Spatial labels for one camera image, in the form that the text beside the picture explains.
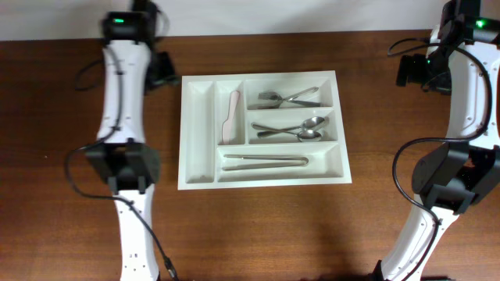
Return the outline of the pink plastic knife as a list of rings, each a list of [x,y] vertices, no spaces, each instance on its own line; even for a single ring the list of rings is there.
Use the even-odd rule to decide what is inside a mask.
[[[240,91],[232,91],[230,93],[229,107],[227,119],[222,125],[222,142],[223,144],[229,144],[231,138],[231,131],[234,123],[234,116],[240,99]]]

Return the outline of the steel fork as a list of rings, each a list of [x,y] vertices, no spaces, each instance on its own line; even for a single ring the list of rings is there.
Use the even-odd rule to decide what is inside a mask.
[[[270,91],[270,92],[262,92],[258,95],[259,100],[267,100],[267,101],[272,101],[272,105],[259,105],[259,109],[272,109],[272,108],[279,108],[284,102],[287,103],[292,103],[295,105],[301,105],[305,107],[320,107],[321,104],[318,102],[313,102],[313,101],[297,101],[297,100],[287,100],[282,98],[277,92]]]
[[[287,99],[287,100],[298,100],[299,97],[301,96],[305,96],[307,94],[313,94],[313,93],[316,93],[317,91],[319,90],[318,87],[310,87],[310,88],[307,88],[303,91],[299,91],[298,93],[295,93],[295,94],[292,94],[292,95],[289,95],[287,97],[281,97],[284,98],[284,99]],[[267,100],[262,100],[264,101],[264,103],[261,103],[261,104],[255,104],[255,105],[250,105],[248,108],[249,109],[259,109],[258,106],[259,105],[272,105],[273,102],[272,101],[267,101]]]

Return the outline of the large steel spoon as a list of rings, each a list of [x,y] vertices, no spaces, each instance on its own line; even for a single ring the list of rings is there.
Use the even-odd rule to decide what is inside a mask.
[[[292,130],[319,130],[323,128],[327,124],[327,121],[320,116],[315,116],[309,119],[306,119],[299,126],[292,126],[282,128],[284,131],[292,131]],[[272,132],[271,130],[264,130],[263,132],[257,133],[258,138],[270,137],[276,135],[277,132]]]
[[[279,133],[286,133],[295,136],[300,142],[317,142],[322,138],[321,133],[315,130],[301,130],[298,133],[294,133],[290,130],[280,130],[271,128],[268,126],[262,126],[257,123],[252,123],[252,128],[256,130],[263,130],[263,132],[257,133],[259,138],[271,137],[273,135],[277,135]]]

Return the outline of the steel kitchen tongs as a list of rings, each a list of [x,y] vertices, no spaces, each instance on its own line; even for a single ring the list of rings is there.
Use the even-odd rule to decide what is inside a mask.
[[[224,166],[223,171],[302,167],[309,164],[307,157],[296,155],[224,155],[224,157],[237,159],[240,162],[250,161],[251,163]]]

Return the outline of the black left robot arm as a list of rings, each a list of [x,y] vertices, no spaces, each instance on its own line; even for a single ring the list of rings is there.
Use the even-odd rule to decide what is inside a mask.
[[[149,91],[180,81],[168,53],[156,49],[157,30],[165,25],[160,8],[141,0],[125,12],[108,12],[101,23],[104,107],[97,141],[84,154],[116,205],[122,280],[160,278],[152,199],[161,161],[146,144],[143,109]]]

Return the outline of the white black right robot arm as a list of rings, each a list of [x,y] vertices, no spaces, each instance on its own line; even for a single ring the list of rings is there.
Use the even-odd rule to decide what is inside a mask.
[[[409,217],[369,279],[420,281],[448,227],[499,183],[498,4],[450,0],[428,37],[399,52],[396,83],[451,98],[447,133],[412,173]]]

